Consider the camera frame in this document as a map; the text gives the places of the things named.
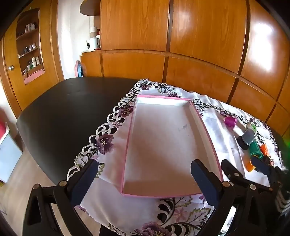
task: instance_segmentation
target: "small bottle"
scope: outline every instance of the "small bottle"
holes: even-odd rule
[[[35,59],[36,59],[36,64],[37,64],[37,65],[40,65],[39,58],[38,58],[38,57],[35,57]]]
[[[36,67],[36,60],[35,60],[35,57],[32,58],[32,65],[33,65],[33,67]]]

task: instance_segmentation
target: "purple plastic cup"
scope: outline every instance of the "purple plastic cup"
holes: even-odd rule
[[[233,128],[233,130],[234,130],[234,127],[235,127],[235,125],[237,123],[237,117],[235,117],[235,118],[233,118],[233,117],[226,117],[226,118],[224,118],[224,123],[228,127]]]

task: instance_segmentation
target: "orange toy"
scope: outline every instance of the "orange toy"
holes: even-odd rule
[[[245,163],[245,168],[248,172],[251,172],[252,170],[254,170],[256,167],[252,165],[251,161]]]
[[[269,156],[269,151],[268,151],[268,148],[267,148],[266,144],[263,144],[260,147],[260,150],[261,150],[261,152],[263,153],[264,156]]]

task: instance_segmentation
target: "white mug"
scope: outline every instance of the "white mug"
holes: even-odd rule
[[[87,40],[88,51],[94,51],[97,48],[97,39],[96,37],[90,38]]]

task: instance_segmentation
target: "photo frame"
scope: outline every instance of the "photo frame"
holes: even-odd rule
[[[25,33],[30,31],[30,24],[28,24],[27,26],[25,26]]]

